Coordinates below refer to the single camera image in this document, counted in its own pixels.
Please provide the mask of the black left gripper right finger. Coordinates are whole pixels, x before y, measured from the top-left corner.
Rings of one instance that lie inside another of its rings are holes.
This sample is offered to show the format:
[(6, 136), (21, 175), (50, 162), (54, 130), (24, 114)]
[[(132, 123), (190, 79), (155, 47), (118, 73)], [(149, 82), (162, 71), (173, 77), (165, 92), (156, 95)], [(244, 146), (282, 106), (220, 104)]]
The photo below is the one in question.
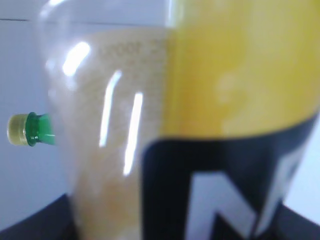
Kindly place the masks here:
[(267, 231), (258, 240), (318, 240), (320, 226), (278, 202), (275, 215)]

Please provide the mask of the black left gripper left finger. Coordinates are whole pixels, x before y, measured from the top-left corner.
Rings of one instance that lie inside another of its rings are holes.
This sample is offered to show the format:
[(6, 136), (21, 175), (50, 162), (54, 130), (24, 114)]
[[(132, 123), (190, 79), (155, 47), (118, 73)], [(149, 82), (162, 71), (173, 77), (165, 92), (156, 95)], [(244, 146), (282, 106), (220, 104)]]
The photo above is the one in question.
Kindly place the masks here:
[(26, 219), (0, 231), (2, 240), (76, 240), (68, 197), (64, 194)]

